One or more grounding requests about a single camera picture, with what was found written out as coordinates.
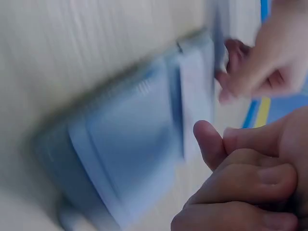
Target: beige wall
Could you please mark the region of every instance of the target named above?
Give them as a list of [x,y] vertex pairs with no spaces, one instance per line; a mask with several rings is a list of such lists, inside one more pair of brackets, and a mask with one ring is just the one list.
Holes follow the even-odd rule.
[[[59,193],[26,146],[39,122],[151,51],[202,27],[204,21],[212,26],[212,8],[217,1],[1,1],[1,230],[59,229],[53,223]],[[230,26],[234,36],[253,41],[259,21],[258,1],[230,2],[231,16],[224,27]],[[228,12],[228,0],[220,3]],[[164,198],[151,216],[145,216],[132,230],[169,229],[170,218],[204,179],[195,177],[200,176],[199,168],[181,168],[185,167],[179,167],[176,193],[170,194],[178,199]]]

